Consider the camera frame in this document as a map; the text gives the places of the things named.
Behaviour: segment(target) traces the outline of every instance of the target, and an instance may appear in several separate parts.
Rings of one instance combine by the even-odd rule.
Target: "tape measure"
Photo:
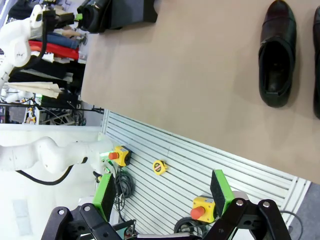
[[[157,175],[163,174],[167,170],[167,165],[165,164],[165,161],[163,160],[156,160],[153,163],[153,171]]]

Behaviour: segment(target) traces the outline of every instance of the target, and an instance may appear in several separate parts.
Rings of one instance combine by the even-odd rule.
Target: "red garment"
[[[29,45],[32,51],[41,51],[42,42],[41,41],[29,41]],[[59,58],[71,58],[74,60],[79,59],[79,48],[71,49],[65,46],[60,46],[57,44],[47,43],[46,50],[47,53],[53,53]]]

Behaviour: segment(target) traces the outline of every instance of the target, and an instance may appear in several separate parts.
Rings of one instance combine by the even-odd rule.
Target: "white wall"
[[[59,146],[66,146],[75,141],[97,140],[99,129],[96,127],[0,124],[0,145],[20,145],[49,136]],[[37,184],[17,172],[0,172],[0,239],[41,239],[53,208],[65,206],[73,210],[78,205],[79,198],[94,195],[92,171],[88,164],[75,165],[67,178],[56,186]],[[54,181],[63,174],[48,173],[40,162],[26,172],[44,181]]]

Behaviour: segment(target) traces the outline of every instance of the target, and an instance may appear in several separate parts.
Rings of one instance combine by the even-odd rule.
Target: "blue jeans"
[[[76,49],[79,46],[78,40],[70,39],[56,32],[49,32],[46,39],[49,44],[56,44],[70,49]],[[42,37],[39,37],[36,40],[42,41]]]

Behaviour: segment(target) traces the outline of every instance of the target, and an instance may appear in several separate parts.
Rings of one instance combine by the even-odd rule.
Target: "white slatted panel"
[[[141,233],[170,234],[187,217],[192,201],[210,194],[212,169],[222,169],[233,190],[248,194],[253,203],[272,199],[281,209],[297,211],[309,181],[165,130],[105,111],[102,132],[132,150],[127,171],[135,193],[123,213],[137,219]],[[165,160],[168,171],[157,176],[155,160]],[[292,218],[283,216],[289,223]]]

